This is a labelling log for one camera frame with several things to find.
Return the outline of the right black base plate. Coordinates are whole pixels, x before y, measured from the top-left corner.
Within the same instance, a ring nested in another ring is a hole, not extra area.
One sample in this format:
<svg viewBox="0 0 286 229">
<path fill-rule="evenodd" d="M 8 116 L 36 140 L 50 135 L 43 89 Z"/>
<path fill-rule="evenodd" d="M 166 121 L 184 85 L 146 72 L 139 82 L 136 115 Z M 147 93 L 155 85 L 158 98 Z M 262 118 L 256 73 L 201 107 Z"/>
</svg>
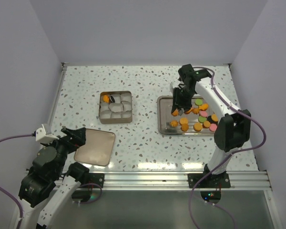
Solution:
<svg viewBox="0 0 286 229">
<path fill-rule="evenodd" d="M 204 176 L 203 173 L 190 173 L 187 175 L 189 188 L 193 188 L 194 185 Z M 219 175 L 209 175 L 203 181 L 201 181 L 197 188 L 230 188 L 229 175 L 224 172 Z"/>
</svg>

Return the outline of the green macaron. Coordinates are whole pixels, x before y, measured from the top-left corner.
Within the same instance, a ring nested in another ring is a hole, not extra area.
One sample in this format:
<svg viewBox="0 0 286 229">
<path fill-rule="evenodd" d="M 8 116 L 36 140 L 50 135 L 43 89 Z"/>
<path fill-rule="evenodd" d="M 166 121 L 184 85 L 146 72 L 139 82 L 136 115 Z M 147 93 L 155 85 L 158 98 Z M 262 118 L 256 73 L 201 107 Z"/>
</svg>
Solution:
<svg viewBox="0 0 286 229">
<path fill-rule="evenodd" d="M 196 99 L 194 103 L 196 106 L 201 106 L 203 104 L 203 100 L 202 99 Z"/>
</svg>

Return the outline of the black sandwich cookie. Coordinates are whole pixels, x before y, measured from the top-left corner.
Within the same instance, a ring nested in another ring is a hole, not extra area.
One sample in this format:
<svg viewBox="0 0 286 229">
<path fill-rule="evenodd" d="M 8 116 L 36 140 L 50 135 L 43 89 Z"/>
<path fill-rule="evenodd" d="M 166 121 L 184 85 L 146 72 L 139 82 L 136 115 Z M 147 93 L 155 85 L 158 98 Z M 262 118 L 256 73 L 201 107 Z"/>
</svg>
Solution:
<svg viewBox="0 0 286 229">
<path fill-rule="evenodd" d="M 111 103 L 116 103 L 116 100 L 115 100 L 114 96 L 110 95 L 109 99 L 110 99 Z"/>
</svg>

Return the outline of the gold tin lid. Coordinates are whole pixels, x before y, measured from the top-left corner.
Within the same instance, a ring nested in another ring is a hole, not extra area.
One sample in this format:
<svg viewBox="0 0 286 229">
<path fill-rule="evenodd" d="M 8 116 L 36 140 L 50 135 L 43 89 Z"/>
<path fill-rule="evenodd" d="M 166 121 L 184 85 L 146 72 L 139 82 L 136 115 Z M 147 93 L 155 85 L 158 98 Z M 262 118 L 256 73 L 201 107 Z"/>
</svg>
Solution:
<svg viewBox="0 0 286 229">
<path fill-rule="evenodd" d="M 105 167 L 110 162 L 114 142 L 115 134 L 112 132 L 86 129 L 86 143 L 76 150 L 74 160 Z"/>
</svg>

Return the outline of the orange sandwich cookie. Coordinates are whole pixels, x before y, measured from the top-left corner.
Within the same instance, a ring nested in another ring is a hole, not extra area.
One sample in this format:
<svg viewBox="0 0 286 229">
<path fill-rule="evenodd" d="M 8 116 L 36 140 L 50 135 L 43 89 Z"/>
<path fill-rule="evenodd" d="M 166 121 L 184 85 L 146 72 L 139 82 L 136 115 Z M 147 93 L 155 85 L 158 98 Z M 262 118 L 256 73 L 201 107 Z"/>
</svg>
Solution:
<svg viewBox="0 0 286 229">
<path fill-rule="evenodd" d="M 200 132 L 203 129 L 203 125 L 201 123 L 195 123 L 193 128 L 195 131 Z"/>
</svg>

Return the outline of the silver metal tray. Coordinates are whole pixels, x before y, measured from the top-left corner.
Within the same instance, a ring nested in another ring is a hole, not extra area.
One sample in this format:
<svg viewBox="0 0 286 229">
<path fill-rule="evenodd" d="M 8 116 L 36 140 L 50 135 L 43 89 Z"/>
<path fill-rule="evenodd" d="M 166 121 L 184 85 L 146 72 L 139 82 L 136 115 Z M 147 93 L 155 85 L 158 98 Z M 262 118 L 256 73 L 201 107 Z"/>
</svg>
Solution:
<svg viewBox="0 0 286 229">
<path fill-rule="evenodd" d="M 213 136 L 214 132 L 209 128 L 202 128 L 201 131 L 194 130 L 194 124 L 199 123 L 199 114 L 193 112 L 173 116 L 171 109 L 173 104 L 172 96 L 160 96 L 157 99 L 158 131 L 162 135 L 187 135 L 187 136 Z M 181 129 L 180 119 L 187 118 L 189 129 L 184 132 Z"/>
</svg>

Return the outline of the pink macaron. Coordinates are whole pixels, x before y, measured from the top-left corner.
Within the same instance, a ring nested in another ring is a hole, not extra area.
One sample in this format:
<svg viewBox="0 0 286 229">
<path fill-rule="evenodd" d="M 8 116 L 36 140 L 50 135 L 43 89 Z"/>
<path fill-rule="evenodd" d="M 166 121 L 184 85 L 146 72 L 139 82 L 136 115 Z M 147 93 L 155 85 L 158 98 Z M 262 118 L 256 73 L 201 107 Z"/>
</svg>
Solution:
<svg viewBox="0 0 286 229">
<path fill-rule="evenodd" d="M 200 111 L 199 115 L 200 115 L 201 117 L 208 117 L 207 111 Z"/>
</svg>

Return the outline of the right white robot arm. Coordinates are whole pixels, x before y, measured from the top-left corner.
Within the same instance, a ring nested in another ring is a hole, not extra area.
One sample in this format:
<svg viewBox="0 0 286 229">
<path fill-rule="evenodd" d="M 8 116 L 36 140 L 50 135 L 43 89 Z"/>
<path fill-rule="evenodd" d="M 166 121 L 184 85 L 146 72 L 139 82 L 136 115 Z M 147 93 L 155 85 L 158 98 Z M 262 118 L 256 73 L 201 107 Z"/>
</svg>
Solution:
<svg viewBox="0 0 286 229">
<path fill-rule="evenodd" d="M 214 83 L 214 71 L 207 68 L 194 70 L 191 64 L 178 70 L 180 84 L 172 87 L 173 103 L 171 113 L 186 113 L 192 108 L 192 98 L 198 94 L 208 103 L 218 118 L 214 133 L 215 152 L 207 163 L 209 172 L 203 175 L 207 187 L 219 183 L 219 174 L 226 171 L 233 150 L 241 148 L 249 140 L 251 114 L 234 105 Z"/>
</svg>

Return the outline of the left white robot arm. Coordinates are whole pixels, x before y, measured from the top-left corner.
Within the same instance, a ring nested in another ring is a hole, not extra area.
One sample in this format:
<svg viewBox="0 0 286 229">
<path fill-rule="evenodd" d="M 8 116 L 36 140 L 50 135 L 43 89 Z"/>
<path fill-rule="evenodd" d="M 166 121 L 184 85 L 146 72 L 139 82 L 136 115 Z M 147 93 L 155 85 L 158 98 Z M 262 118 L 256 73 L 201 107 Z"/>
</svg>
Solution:
<svg viewBox="0 0 286 229">
<path fill-rule="evenodd" d="M 19 199 L 22 205 L 17 229 L 49 229 L 54 217 L 79 187 L 90 181 L 89 169 L 75 162 L 69 166 L 59 189 L 53 196 L 55 182 L 63 175 L 68 154 L 86 143 L 86 128 L 63 127 L 65 136 L 55 136 L 42 125 L 35 131 L 36 142 L 43 145 L 32 162 L 27 176 L 21 181 Z"/>
</svg>

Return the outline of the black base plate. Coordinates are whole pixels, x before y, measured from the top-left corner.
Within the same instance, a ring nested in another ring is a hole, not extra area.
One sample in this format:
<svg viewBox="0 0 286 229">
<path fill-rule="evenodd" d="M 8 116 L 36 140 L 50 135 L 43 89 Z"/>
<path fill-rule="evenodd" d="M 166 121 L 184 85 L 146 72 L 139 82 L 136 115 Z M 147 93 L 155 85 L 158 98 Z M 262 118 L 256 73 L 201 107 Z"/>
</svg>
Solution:
<svg viewBox="0 0 286 229">
<path fill-rule="evenodd" d="M 104 173 L 89 173 L 86 175 L 82 187 L 103 188 L 104 181 L 105 181 Z"/>
<path fill-rule="evenodd" d="M 194 185 L 204 176 L 203 173 L 190 173 L 187 175 L 189 188 L 193 188 Z M 203 181 L 201 181 L 197 188 L 230 188 L 229 175 L 224 172 L 219 175 L 209 175 Z"/>
</svg>

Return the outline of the aluminium rail frame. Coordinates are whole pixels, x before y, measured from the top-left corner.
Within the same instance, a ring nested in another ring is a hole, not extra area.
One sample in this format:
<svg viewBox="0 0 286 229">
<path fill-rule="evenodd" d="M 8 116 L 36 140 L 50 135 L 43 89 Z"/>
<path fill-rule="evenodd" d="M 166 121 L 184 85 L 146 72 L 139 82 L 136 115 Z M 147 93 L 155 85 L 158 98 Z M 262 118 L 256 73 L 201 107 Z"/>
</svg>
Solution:
<svg viewBox="0 0 286 229">
<path fill-rule="evenodd" d="M 190 190 L 187 175 L 191 172 L 95 172 L 104 173 L 104 190 Z M 197 190 L 270 190 L 266 172 L 227 172 L 230 188 L 196 188 Z"/>
</svg>

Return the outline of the gold cookie tin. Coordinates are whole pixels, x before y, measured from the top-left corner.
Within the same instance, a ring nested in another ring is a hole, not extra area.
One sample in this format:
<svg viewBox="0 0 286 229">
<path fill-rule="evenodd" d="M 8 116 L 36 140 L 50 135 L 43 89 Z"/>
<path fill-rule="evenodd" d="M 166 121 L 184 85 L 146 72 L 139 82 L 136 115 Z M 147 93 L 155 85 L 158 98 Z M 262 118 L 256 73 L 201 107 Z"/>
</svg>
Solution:
<svg viewBox="0 0 286 229">
<path fill-rule="evenodd" d="M 102 101 L 104 95 L 114 96 L 116 103 Z M 99 120 L 102 124 L 129 124 L 133 121 L 133 101 L 130 91 L 101 92 L 99 99 Z"/>
</svg>

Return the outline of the orange swirl cookie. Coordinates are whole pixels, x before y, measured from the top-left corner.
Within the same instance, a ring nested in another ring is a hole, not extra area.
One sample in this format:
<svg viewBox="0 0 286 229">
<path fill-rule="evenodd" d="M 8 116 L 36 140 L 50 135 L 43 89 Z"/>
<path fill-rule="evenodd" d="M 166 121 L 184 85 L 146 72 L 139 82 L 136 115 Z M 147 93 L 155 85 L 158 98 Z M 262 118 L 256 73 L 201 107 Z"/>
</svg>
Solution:
<svg viewBox="0 0 286 229">
<path fill-rule="evenodd" d="M 171 113 L 171 115 L 172 115 L 172 116 L 178 116 L 178 115 L 179 115 L 178 110 L 176 109 L 175 111 L 173 111 L 173 112 Z"/>
</svg>

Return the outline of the metal tongs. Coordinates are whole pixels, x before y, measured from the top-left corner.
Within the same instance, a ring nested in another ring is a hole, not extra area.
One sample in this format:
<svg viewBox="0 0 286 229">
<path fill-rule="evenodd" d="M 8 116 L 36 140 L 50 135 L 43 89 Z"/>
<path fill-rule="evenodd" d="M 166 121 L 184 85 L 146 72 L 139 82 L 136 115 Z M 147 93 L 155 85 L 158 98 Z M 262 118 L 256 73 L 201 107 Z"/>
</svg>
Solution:
<svg viewBox="0 0 286 229">
<path fill-rule="evenodd" d="M 170 89 L 170 92 L 171 92 L 172 95 L 174 94 L 174 89 L 178 88 L 178 85 L 179 84 L 177 82 L 170 82 L 169 89 Z"/>
</svg>

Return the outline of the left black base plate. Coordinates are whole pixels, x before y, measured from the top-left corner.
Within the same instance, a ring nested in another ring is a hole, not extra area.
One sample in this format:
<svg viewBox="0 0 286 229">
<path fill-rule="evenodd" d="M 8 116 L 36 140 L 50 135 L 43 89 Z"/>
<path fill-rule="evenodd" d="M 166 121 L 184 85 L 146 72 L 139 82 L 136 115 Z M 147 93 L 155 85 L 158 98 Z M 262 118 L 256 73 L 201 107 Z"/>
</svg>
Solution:
<svg viewBox="0 0 286 229">
<path fill-rule="evenodd" d="M 104 181 L 105 181 L 104 173 L 89 173 L 86 175 L 82 187 L 103 188 Z"/>
</svg>

